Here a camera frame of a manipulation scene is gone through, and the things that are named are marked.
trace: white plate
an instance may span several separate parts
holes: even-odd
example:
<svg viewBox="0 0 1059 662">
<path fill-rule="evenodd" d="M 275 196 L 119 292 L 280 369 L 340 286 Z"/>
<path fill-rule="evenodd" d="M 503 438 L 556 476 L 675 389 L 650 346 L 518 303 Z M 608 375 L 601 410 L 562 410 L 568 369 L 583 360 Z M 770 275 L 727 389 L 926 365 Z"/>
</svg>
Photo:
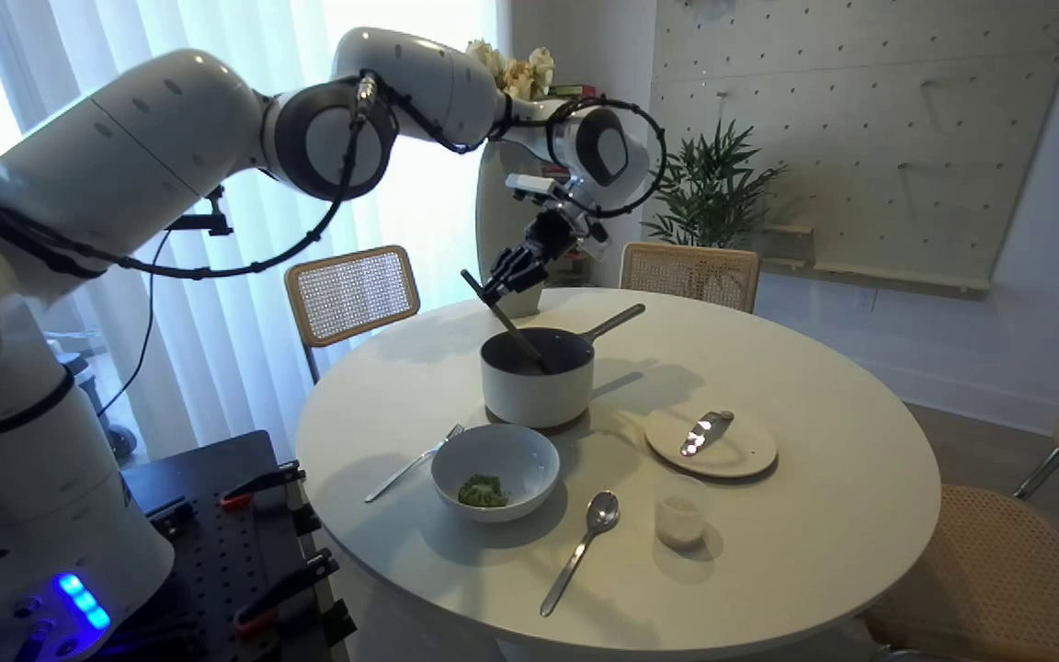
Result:
<svg viewBox="0 0 1059 662">
<path fill-rule="evenodd" d="M 683 433 L 702 412 L 650 412 L 643 421 L 646 445 L 677 472 L 702 478 L 753 478 L 780 460 L 778 438 L 763 421 L 735 412 L 735 424 L 702 451 L 683 457 Z"/>
</svg>

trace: wooden chair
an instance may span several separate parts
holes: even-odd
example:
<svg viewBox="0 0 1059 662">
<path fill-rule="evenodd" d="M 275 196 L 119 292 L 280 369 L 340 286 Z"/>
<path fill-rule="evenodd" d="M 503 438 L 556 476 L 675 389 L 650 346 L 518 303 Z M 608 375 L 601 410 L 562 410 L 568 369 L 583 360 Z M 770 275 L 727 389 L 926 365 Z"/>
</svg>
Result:
<svg viewBox="0 0 1059 662">
<path fill-rule="evenodd" d="M 287 303 L 315 381 L 315 351 L 418 311 L 418 286 L 406 245 L 371 245 L 302 261 L 282 273 Z"/>
<path fill-rule="evenodd" d="M 1059 528 L 1015 498 L 944 486 L 929 548 L 865 620 L 899 652 L 1059 662 Z"/>
<path fill-rule="evenodd" d="M 628 244 L 617 283 L 753 311 L 757 265 L 753 250 Z"/>
</svg>

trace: green food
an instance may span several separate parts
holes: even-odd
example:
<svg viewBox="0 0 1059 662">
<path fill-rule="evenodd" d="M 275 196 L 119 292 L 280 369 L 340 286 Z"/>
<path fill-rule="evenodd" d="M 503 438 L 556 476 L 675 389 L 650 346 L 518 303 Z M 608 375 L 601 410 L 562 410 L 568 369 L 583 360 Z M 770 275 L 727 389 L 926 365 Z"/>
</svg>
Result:
<svg viewBox="0 0 1059 662">
<path fill-rule="evenodd" d="M 458 489 L 458 501 L 466 506 L 503 506 L 499 478 L 498 476 L 474 476 Z"/>
</svg>

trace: white table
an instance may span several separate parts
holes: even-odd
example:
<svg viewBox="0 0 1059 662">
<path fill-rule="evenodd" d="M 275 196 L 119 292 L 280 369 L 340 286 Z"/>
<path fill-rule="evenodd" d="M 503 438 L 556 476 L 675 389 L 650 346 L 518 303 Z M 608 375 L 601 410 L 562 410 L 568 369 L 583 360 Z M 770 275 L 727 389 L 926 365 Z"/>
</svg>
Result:
<svg viewBox="0 0 1059 662">
<path fill-rule="evenodd" d="M 525 522 L 470 527 L 426 467 L 363 503 L 453 424 L 482 424 L 480 346 L 499 324 L 450 307 L 384 332 L 333 369 L 298 430 L 308 498 L 346 557 L 384 585 L 499 641 L 650 660 L 742 656 L 824 630 L 888 593 L 938 522 L 938 462 L 911 412 L 842 354 L 752 311 L 639 292 L 547 292 L 521 327 L 585 332 L 643 303 L 596 343 L 596 402 L 556 433 L 562 489 Z M 780 462 L 757 483 L 702 483 L 655 460 L 655 410 L 757 417 Z M 553 617 L 542 597 L 585 528 L 591 492 L 622 522 L 596 539 Z M 706 548 L 655 537 L 655 503 L 702 503 Z"/>
</svg>

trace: cooking pot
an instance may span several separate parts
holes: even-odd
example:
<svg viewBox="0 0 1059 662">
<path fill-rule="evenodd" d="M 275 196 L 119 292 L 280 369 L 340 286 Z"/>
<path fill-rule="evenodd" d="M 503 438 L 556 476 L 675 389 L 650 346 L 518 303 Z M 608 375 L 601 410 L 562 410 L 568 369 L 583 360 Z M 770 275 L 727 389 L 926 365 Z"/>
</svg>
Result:
<svg viewBox="0 0 1059 662">
<path fill-rule="evenodd" d="M 562 327 L 499 332 L 482 346 L 482 389 L 493 421 L 558 430 L 591 405 L 596 337 L 639 318 L 643 307 L 622 309 L 585 335 Z"/>
</svg>

